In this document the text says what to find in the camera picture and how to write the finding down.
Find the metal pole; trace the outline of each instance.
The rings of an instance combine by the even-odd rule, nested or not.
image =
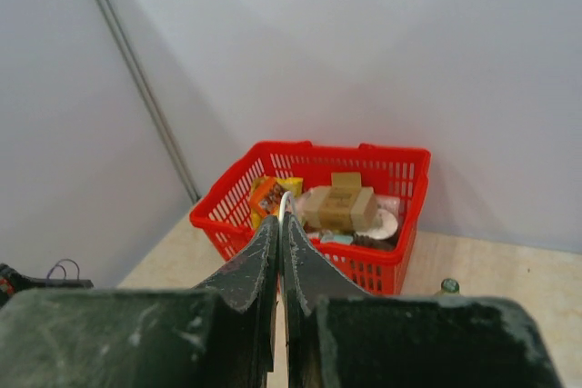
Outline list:
[[[145,106],[147,107],[147,110],[149,111],[149,114],[151,115],[152,120],[156,125],[157,132],[160,134],[162,142],[166,146],[166,150],[172,159],[174,168],[178,172],[178,175],[180,176],[180,179],[182,180],[182,183],[188,192],[188,196],[194,204],[200,196],[196,191],[192,176],[188,171],[186,162],[180,151],[180,147],[178,146],[178,143],[172,134],[166,117],[164,116],[164,113],[156,101],[152,88],[146,81],[144,70],[139,64],[137,56],[129,44],[126,32],[121,26],[115,9],[113,8],[113,4],[110,0],[96,0],[96,2],[99,5],[99,9],[101,9],[101,12],[103,13],[104,19],[107,22],[111,33],[113,34],[121,55],[124,57],[127,68],[129,68],[131,76],[134,78],[135,85],[137,86],[139,94],[142,96]]]

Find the light blue object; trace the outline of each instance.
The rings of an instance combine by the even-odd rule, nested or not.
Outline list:
[[[338,243],[350,245],[354,241],[354,237],[352,235],[325,234],[319,241],[321,243]]]

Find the beige floor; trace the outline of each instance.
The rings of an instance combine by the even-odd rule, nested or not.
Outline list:
[[[121,283],[125,288],[189,288],[224,262],[185,217]],[[465,295],[494,295],[521,303],[537,320],[570,388],[582,387],[582,255],[419,233],[404,294],[432,294],[455,277]],[[275,372],[269,387],[286,387],[285,317],[277,306]]]

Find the white wall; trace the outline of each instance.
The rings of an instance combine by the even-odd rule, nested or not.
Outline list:
[[[0,0],[0,262],[115,285],[188,197],[94,0]]]
[[[582,252],[580,0],[114,1],[203,191],[261,139],[419,145],[424,229]]]

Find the white cable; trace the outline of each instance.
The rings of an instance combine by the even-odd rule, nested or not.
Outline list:
[[[283,235],[283,220],[285,220],[285,211],[287,209],[287,200],[291,203],[291,213],[297,215],[297,209],[295,208],[295,197],[293,193],[287,191],[281,197],[281,204],[279,205],[279,243],[281,243],[281,236]]]

